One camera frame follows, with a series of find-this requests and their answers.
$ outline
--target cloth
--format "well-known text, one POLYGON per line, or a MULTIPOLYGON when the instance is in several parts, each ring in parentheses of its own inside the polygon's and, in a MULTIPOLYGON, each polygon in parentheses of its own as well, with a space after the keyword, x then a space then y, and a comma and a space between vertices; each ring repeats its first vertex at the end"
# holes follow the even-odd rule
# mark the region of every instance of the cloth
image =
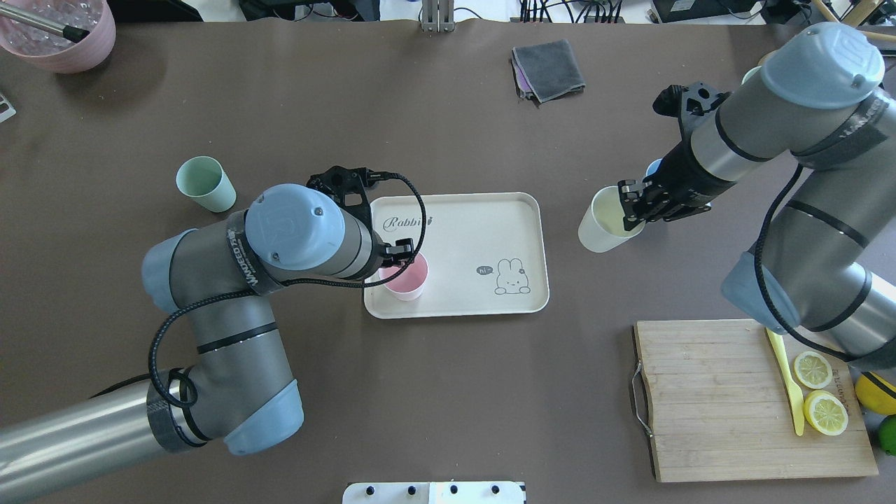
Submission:
POLYGON ((521 98, 540 103, 585 89, 569 40, 513 48, 513 73, 521 98))

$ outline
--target cutting board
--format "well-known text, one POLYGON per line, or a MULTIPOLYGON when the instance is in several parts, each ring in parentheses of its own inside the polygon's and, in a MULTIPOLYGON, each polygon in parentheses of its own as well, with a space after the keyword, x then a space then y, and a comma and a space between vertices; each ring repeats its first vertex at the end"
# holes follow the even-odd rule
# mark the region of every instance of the cutting board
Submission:
MULTIPOLYGON (((846 406, 846 431, 824 436, 807 424, 798 437, 765 329, 754 320, 642 321, 634 338, 657 481, 877 475, 842 361, 828 357, 834 380, 825 389, 846 406)), ((808 350, 789 336, 784 344, 791 366, 808 350)))

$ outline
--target ice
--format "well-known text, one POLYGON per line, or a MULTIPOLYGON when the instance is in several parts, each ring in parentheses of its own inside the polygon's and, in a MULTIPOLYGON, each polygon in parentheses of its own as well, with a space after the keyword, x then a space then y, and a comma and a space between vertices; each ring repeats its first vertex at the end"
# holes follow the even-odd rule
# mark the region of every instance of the ice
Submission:
MULTIPOLYGON (((46 18, 76 28, 93 30, 102 15, 100 0, 44 0, 30 9, 46 18)), ((18 52, 46 56, 68 49, 72 42, 20 22, 10 21, 13 30, 5 33, 6 41, 18 52)))

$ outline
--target bunny drawing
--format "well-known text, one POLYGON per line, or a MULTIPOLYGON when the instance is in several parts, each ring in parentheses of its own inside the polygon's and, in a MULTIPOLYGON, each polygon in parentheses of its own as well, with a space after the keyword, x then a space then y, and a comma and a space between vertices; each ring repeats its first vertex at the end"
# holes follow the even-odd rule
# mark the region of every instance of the bunny drawing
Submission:
POLYGON ((529 277, 520 259, 501 259, 498 262, 498 279, 495 294, 528 294, 529 277))

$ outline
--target yellow knife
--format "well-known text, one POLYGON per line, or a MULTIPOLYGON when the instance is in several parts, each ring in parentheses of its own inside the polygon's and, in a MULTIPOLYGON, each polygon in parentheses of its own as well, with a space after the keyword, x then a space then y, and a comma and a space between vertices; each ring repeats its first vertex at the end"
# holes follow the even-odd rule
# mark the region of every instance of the yellow knife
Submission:
POLYGON ((806 425, 806 418, 803 416, 803 390, 790 376, 790 365, 787 351, 784 349, 784 339, 768 328, 765 329, 765 332, 769 335, 771 349, 775 352, 775 359, 781 369, 781 377, 784 378, 784 388, 787 389, 787 397, 790 401, 790 414, 793 415, 793 430, 798 436, 802 436, 803 428, 806 425))

